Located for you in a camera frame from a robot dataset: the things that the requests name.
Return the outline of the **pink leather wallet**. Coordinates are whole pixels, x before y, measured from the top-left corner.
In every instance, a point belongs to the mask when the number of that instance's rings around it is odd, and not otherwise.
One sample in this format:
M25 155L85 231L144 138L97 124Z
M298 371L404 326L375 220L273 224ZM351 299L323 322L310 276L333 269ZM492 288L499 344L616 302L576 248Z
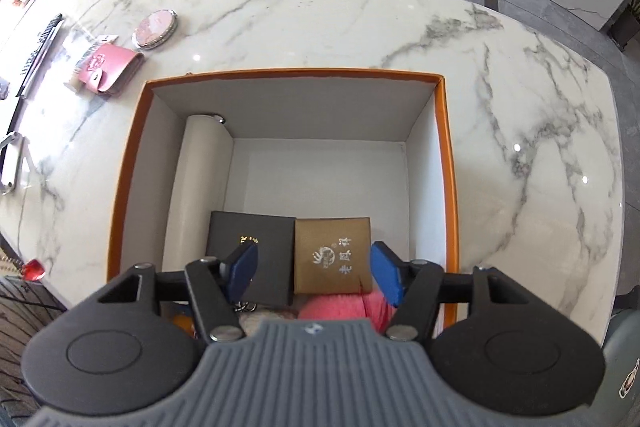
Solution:
M140 52L103 43L82 63L78 79L95 94L114 95L136 75L143 62Z

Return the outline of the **red small object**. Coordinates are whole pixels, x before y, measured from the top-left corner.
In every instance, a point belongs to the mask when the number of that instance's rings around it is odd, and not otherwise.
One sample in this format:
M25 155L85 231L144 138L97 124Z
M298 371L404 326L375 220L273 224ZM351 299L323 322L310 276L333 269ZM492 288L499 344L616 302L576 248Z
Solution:
M38 259L32 259L21 267L21 276L24 281L38 282L46 275L46 268Z

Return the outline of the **white paper roll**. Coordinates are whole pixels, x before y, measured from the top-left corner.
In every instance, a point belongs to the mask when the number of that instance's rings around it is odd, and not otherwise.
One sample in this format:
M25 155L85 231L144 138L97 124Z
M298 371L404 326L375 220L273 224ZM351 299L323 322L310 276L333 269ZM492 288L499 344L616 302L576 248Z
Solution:
M181 270L206 255L210 215L224 207L233 145L219 116L186 118L169 205L164 271Z

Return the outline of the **orange storage box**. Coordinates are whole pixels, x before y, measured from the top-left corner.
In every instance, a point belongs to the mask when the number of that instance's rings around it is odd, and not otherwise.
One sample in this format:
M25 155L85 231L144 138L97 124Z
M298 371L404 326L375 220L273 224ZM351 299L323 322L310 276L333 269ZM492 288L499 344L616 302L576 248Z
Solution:
M163 264L186 118L217 115L234 145L221 210L369 218L405 259L459 268L446 81L431 72L292 68L151 80L134 106L106 274Z

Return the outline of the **round pink compact tin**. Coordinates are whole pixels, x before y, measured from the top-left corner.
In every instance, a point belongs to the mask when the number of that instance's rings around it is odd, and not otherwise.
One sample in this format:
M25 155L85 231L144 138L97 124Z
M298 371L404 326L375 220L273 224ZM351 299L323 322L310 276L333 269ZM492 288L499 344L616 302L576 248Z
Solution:
M178 15L173 10L158 10L138 25L132 34L132 42L140 50L152 50L161 46L176 31Z

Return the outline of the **black gift box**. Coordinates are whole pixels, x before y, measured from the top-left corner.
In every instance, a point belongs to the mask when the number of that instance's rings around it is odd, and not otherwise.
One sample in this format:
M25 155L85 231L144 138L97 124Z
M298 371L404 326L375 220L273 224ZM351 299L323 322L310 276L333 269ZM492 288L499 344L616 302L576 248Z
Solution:
M292 303L294 228L292 217L210 215L206 255L220 261L229 301L273 308Z

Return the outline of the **round grey stool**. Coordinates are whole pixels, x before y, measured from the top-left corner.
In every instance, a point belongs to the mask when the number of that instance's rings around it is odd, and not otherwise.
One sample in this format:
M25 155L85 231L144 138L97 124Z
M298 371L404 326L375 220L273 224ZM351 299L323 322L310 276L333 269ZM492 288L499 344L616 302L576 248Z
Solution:
M603 345L604 380L593 402L602 426L639 425L639 311L618 311Z

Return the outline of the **black remote control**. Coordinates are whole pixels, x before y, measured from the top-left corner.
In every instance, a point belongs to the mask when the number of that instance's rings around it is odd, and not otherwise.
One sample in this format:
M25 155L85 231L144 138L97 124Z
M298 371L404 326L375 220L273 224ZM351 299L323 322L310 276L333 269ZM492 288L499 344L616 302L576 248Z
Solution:
M51 44L62 27L63 22L64 16L62 13L55 15L55 17L53 17L52 20L49 20L47 25L44 26L42 31L38 34L34 48L26 58L20 72L20 85L18 86L16 94L17 98L26 98L28 95L28 91L30 90L30 86L37 75L39 67L46 57Z

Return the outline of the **brown cardboard gift box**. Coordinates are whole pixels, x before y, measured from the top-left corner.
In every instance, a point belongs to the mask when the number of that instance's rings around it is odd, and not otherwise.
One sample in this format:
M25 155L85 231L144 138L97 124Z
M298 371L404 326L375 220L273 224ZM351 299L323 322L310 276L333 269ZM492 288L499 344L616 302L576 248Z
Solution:
M372 291L369 218L297 219L295 295L361 295Z

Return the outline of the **pink fluffy peach plush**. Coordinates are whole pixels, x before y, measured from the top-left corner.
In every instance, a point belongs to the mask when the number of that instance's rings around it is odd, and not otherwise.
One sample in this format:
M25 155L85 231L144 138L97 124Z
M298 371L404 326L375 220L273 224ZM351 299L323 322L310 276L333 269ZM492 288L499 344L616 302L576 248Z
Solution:
M378 332L385 331L396 312L381 291L369 294L320 295L309 299L298 312L304 321L347 321L367 319Z

